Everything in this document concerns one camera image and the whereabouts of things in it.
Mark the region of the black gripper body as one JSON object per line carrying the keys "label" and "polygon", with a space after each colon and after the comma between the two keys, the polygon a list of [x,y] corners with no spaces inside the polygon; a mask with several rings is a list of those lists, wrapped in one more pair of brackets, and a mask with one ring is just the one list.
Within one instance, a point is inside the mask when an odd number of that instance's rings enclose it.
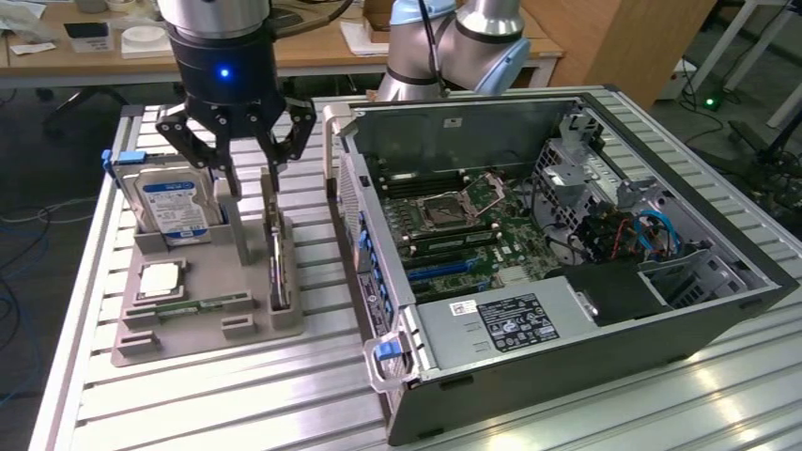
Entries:
{"label": "black gripper body", "polygon": [[283,114],[272,28],[231,39],[195,37],[173,26],[168,33],[193,120],[215,132],[225,116],[231,135],[251,137],[247,115],[256,113],[269,128]]}

